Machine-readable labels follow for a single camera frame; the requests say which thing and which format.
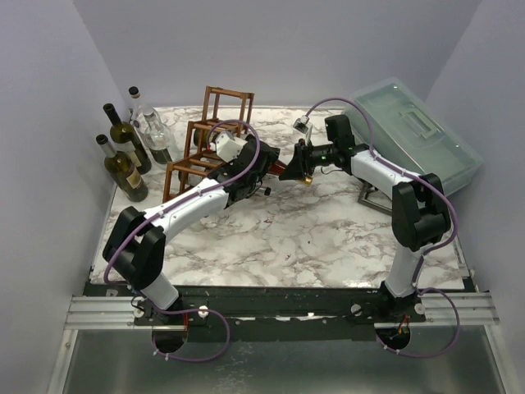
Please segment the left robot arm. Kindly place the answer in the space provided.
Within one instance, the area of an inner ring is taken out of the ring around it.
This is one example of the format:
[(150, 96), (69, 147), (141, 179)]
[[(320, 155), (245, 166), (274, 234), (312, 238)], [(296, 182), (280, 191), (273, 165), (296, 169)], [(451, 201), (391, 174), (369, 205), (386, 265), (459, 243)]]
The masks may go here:
[(157, 207), (124, 209), (103, 249), (107, 268), (153, 302), (154, 315), (165, 324), (175, 323), (182, 312), (178, 290), (162, 273), (167, 243), (201, 218), (247, 199), (280, 155), (253, 135), (243, 140), (222, 132), (210, 146), (221, 166)]

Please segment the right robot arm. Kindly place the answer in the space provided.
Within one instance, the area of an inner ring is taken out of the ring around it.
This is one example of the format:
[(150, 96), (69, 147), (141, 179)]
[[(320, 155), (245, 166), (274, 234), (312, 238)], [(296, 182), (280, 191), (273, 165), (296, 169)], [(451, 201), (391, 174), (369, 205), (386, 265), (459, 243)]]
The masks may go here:
[(391, 228), (397, 241), (394, 262), (377, 291), (377, 313), (394, 322), (407, 312), (415, 299), (424, 254), (450, 229), (449, 209), (442, 184), (433, 173), (424, 176), (396, 170), (373, 153), (367, 144), (357, 144), (349, 118), (325, 119), (327, 144), (315, 146), (308, 139), (294, 145), (294, 155), (279, 175), (281, 181), (308, 182), (317, 167), (334, 165), (350, 176), (367, 182), (391, 200)]

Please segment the green bottle white label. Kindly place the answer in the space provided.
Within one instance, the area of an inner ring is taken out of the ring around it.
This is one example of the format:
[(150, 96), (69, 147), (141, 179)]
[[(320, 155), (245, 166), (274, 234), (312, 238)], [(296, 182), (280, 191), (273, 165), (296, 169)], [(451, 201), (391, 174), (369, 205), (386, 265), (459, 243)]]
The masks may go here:
[(110, 136), (118, 150), (126, 153), (139, 173), (148, 173), (152, 164), (134, 127), (122, 121), (112, 103), (105, 103), (103, 111), (111, 122)]

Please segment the clear wine bottle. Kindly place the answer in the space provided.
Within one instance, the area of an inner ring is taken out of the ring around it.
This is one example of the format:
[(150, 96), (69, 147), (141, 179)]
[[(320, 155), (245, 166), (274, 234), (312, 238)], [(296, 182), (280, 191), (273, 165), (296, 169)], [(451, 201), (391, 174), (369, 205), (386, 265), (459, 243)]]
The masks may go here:
[(141, 137), (148, 126), (147, 119), (158, 118), (158, 112), (148, 103), (143, 101), (139, 89), (136, 86), (131, 86), (128, 92), (132, 98), (133, 111), (130, 117), (130, 124), (135, 128)]

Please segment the clear bottle dark label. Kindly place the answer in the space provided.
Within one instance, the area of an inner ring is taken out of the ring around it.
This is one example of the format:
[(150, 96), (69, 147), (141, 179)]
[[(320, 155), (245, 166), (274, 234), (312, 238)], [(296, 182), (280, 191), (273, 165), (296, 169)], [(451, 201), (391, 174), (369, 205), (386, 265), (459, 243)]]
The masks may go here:
[(170, 129), (162, 122), (155, 111), (145, 112), (144, 120), (146, 123), (144, 129), (145, 144), (148, 146), (155, 162), (163, 166), (174, 162), (177, 147)]

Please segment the dark bottle gold foil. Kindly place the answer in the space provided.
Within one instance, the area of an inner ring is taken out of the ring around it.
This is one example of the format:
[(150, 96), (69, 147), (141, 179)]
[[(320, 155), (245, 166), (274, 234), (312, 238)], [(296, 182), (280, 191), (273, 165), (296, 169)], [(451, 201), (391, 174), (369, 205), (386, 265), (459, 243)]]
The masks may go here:
[[(207, 138), (208, 138), (208, 129), (194, 128), (193, 131), (193, 143), (200, 150), (207, 150)], [(277, 160), (274, 164), (271, 165), (269, 173), (274, 176), (280, 176), (283, 174), (286, 168), (286, 164), (282, 161)], [(304, 180), (299, 180), (300, 183), (310, 186), (312, 184), (312, 177), (307, 176)]]

